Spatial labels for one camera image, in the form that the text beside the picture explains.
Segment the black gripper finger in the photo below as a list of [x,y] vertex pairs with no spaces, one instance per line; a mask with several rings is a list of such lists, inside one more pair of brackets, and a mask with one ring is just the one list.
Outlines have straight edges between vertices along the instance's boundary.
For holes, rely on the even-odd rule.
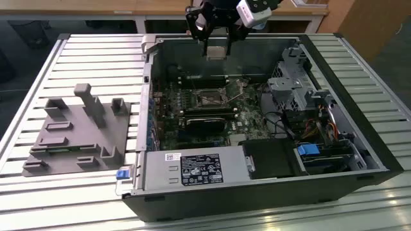
[[204,28],[200,30],[196,25],[196,21],[200,18],[200,15],[202,15],[202,18],[205,19],[205,13],[209,12],[206,6],[186,6],[185,7],[185,20],[188,24],[188,29],[190,32],[190,36],[194,40],[202,42],[202,54],[201,56],[206,56],[206,47],[208,47],[208,38],[210,35],[209,31],[209,24],[208,22],[204,22]]
[[226,28],[226,46],[225,46],[225,55],[230,54],[232,43],[246,38],[249,33],[249,28],[244,25],[230,25]]

